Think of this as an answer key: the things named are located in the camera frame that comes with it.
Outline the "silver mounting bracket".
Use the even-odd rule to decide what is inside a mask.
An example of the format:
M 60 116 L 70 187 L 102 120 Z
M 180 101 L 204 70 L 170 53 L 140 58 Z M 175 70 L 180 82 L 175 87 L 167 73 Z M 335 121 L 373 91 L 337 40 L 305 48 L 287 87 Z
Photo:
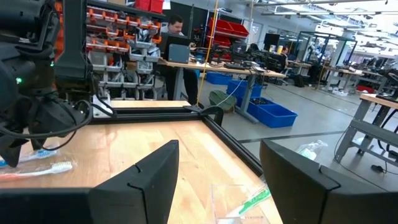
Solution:
M 110 118 L 112 112 L 111 106 L 111 98 L 108 93 L 97 97 L 96 95 L 92 96 L 92 104 L 93 104 L 93 116 L 95 118 Z

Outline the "black monitor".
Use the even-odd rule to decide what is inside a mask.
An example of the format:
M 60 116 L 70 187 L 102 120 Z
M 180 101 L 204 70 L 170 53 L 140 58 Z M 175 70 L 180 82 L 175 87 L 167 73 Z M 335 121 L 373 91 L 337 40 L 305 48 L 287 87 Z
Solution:
M 269 51 L 272 45 L 278 46 L 279 38 L 280 38 L 279 34 L 273 34 L 269 32 L 266 33 L 264 38 L 264 50 Z

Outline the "black frame enclosure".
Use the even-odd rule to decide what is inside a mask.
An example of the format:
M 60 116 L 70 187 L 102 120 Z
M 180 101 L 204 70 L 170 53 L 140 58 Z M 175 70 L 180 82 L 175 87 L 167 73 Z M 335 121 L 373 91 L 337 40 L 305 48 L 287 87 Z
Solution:
M 325 32 L 300 31 L 293 53 L 300 62 L 323 63 L 327 60 L 332 67 L 349 63 L 358 44 L 352 33 L 343 36 Z

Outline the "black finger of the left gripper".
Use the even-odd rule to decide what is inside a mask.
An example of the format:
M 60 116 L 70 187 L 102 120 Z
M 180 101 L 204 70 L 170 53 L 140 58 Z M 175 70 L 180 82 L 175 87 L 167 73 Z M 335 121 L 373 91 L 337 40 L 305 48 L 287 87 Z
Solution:
M 30 138 L 32 148 L 34 151 L 41 150 L 46 142 L 46 138 Z
M 0 136 L 0 156 L 11 167 L 16 167 L 19 163 L 22 139 L 11 136 Z

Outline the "shelf rack with parts bins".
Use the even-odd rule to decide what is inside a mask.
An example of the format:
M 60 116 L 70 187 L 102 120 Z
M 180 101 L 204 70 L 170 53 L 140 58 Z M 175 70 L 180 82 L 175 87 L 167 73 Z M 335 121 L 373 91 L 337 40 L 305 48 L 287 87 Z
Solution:
M 86 50 L 98 79 L 98 95 L 111 100 L 154 100 L 163 14 L 120 3 L 88 0 Z

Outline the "grey metal workbench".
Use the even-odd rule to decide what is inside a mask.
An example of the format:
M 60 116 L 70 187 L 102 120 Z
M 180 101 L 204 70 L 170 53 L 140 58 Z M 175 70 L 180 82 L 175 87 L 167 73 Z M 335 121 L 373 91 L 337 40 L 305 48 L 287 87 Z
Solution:
M 377 153 L 372 150 L 371 143 L 373 139 L 398 147 L 398 133 L 384 129 L 381 127 L 388 111 L 392 109 L 398 110 L 398 101 L 389 101 L 378 98 L 376 94 L 361 94 L 361 103 L 351 120 L 343 139 L 340 142 L 334 156 L 336 162 L 341 162 L 347 150 L 351 147 L 357 147 L 359 154 L 368 153 L 378 159 L 384 160 L 386 163 L 398 167 L 398 159 L 392 160 L 385 157 L 385 151 Z M 381 106 L 379 112 L 373 122 L 364 120 L 366 113 L 369 111 L 371 104 L 375 103 Z

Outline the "green bag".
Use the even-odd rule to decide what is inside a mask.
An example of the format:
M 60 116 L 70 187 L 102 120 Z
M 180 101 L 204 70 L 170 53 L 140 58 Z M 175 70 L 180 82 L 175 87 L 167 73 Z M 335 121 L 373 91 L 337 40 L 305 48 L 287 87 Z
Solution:
M 219 106 L 225 113 L 232 113 L 235 111 L 237 99 L 233 95 L 222 92 L 221 90 L 213 90 L 209 97 L 210 105 Z

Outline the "wooden desk with equipment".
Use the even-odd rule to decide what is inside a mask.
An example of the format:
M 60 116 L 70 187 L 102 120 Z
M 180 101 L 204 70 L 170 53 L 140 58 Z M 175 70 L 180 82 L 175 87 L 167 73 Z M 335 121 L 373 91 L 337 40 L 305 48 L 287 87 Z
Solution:
M 323 71 L 326 75 L 325 91 L 333 91 L 334 88 L 337 88 L 349 92 L 351 87 L 356 89 L 360 81 L 364 81 L 378 85 L 374 92 L 380 92 L 387 83 L 387 78 L 380 73 L 367 70 L 323 66 Z

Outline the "rack with red bins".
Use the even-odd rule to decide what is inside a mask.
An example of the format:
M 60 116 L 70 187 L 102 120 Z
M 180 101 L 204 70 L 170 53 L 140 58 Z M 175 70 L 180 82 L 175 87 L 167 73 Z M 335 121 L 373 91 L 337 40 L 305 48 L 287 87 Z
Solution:
M 205 37 L 205 47 L 210 46 L 209 60 L 231 61 L 233 47 L 246 51 L 248 36 L 248 30 L 241 23 L 210 18 Z

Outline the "black aluminium table frame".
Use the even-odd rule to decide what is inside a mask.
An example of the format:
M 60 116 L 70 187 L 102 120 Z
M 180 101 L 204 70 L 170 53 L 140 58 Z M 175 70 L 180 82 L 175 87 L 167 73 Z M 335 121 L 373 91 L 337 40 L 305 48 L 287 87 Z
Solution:
M 116 112 L 118 113 L 117 116 L 94 118 L 90 124 L 107 125 L 200 120 L 258 177 L 263 174 L 260 160 L 221 126 L 224 112 L 218 106 L 210 106 L 205 109 L 197 106 L 117 108 Z

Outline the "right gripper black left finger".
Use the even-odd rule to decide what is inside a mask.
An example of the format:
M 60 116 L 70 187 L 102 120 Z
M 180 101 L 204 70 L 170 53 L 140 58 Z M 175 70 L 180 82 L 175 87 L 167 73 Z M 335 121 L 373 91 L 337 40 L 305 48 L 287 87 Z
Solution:
M 167 224 L 178 164 L 179 142 L 171 140 L 91 189 L 89 224 Z

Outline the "grey laptop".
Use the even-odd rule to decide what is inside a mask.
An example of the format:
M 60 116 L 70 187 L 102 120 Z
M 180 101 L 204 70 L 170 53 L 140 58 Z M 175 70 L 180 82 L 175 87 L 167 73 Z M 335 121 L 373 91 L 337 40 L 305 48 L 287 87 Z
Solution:
M 184 35 L 163 32 L 159 44 L 161 56 L 168 62 L 188 63 L 190 58 L 190 40 Z

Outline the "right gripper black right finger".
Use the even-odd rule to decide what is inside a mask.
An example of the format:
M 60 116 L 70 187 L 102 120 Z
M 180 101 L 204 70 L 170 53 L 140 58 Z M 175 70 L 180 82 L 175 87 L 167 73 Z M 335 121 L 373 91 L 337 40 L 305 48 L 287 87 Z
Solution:
M 263 140 L 260 159 L 285 224 L 384 224 L 383 191 Z

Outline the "clear plastic bag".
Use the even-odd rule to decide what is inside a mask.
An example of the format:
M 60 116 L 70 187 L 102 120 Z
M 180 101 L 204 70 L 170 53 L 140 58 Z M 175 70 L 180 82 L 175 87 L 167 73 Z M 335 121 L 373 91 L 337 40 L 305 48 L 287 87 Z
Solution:
M 303 157 L 306 157 L 307 159 L 314 161 L 321 151 L 327 147 L 327 143 L 321 140 L 316 140 L 308 144 L 300 145 L 298 148 L 296 148 L 295 152 Z

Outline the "person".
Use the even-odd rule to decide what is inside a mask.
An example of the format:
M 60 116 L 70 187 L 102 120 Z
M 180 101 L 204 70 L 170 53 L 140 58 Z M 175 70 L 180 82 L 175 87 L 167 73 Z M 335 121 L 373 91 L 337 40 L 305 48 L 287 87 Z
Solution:
M 161 28 L 161 32 L 184 36 L 184 34 L 182 33 L 182 27 L 183 27 L 183 19 L 179 15 L 172 15 L 169 19 L 167 26 Z M 160 65 L 159 72 L 165 78 L 167 99 L 173 100 L 175 79 L 178 73 L 178 69 L 166 65 Z M 185 68 L 183 70 L 183 80 L 184 80 L 185 90 L 188 96 L 188 102 L 191 105 L 195 105 L 197 103 L 197 96 L 198 96 L 197 75 L 193 70 Z
M 289 64 L 289 59 L 288 59 L 288 52 L 289 49 L 287 47 L 283 47 L 282 51 L 280 53 L 280 64 L 283 70 L 285 70 Z

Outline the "blue white toothbrush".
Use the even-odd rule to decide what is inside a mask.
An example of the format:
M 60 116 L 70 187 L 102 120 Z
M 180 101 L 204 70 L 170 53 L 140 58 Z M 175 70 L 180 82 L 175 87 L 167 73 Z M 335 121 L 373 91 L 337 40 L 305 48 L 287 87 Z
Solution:
M 46 150 L 41 149 L 41 150 L 35 151 L 31 154 L 20 156 L 19 161 L 27 162 L 27 161 L 37 160 L 37 159 L 45 159 L 48 157 L 55 156 L 57 154 L 58 154 L 58 151 L 46 151 Z M 7 167 L 8 165 L 9 164 L 5 160 L 0 159 L 0 168 Z

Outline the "long wooden desk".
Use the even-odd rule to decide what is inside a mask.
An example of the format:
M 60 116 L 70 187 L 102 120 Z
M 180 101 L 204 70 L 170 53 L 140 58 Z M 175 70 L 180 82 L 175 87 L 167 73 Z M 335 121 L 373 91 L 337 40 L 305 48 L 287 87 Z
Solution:
M 216 71 L 216 72 L 222 72 L 222 73 L 232 73 L 232 74 L 238 74 L 238 75 L 248 75 L 248 83 L 247 87 L 244 93 L 243 101 L 241 103 L 240 107 L 236 107 L 236 112 L 239 113 L 241 116 L 245 117 L 247 120 L 249 120 L 252 123 L 258 123 L 259 121 L 251 116 L 248 112 L 248 104 L 250 102 L 250 97 L 252 93 L 252 87 L 251 84 L 254 83 L 255 81 L 255 76 L 256 75 L 261 75 L 263 77 L 276 77 L 276 78 L 285 78 L 284 74 L 273 72 L 270 70 L 264 70 L 264 71 L 258 71 L 258 70 L 236 70 L 236 69 L 229 69 L 225 67 L 214 67 L 211 66 L 209 63 L 177 63 L 177 62 L 169 62 L 167 60 L 164 60 L 162 58 L 159 59 L 158 61 L 159 65 L 166 65 L 170 67 L 177 67 L 178 72 L 175 80 L 175 88 L 174 88 L 174 100 L 179 100 L 181 98 L 182 94 L 182 87 L 183 87 L 183 69 L 190 69 L 190 70 L 203 70 L 206 72 L 207 70 L 209 71 Z

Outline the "green white toothbrush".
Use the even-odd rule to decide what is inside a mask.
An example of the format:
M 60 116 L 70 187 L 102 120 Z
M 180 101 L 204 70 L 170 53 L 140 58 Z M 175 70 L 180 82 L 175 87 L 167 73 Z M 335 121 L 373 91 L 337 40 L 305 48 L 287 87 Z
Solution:
M 271 196 L 271 191 L 266 188 L 258 192 L 255 196 L 244 202 L 241 208 L 238 210 L 239 215 L 244 215 L 247 211 L 255 207 L 257 204 Z

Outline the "large blue floor bin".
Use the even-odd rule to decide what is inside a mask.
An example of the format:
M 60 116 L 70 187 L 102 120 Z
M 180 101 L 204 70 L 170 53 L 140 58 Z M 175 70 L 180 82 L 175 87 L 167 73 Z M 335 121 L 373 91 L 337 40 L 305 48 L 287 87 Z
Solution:
M 247 110 L 242 111 L 242 97 L 236 97 L 238 113 L 252 123 L 260 122 L 269 128 L 291 127 L 297 117 L 293 111 L 263 97 L 250 98 Z

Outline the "red white toothbrush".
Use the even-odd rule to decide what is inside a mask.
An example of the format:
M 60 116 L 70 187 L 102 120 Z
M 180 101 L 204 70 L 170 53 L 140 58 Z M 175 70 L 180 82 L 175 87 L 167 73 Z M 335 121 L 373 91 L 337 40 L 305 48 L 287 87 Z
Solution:
M 67 172 L 73 169 L 73 165 L 71 162 L 57 162 L 52 164 L 49 168 L 42 170 L 35 170 L 32 172 L 22 172 L 22 173 L 7 173 L 0 174 L 0 182 L 7 182 L 18 179 L 26 179 L 29 177 L 37 177 L 49 174 L 59 174 L 62 172 Z

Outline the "clear plastic cup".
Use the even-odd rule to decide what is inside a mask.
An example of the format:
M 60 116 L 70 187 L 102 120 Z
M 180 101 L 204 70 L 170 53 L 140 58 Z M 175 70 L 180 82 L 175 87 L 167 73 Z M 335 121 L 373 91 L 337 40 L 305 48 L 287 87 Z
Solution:
M 249 188 L 238 184 L 217 184 L 211 186 L 211 200 L 214 224 L 270 224 L 263 210 L 263 200 L 244 215 L 238 210 L 242 204 L 265 189 L 264 185 Z

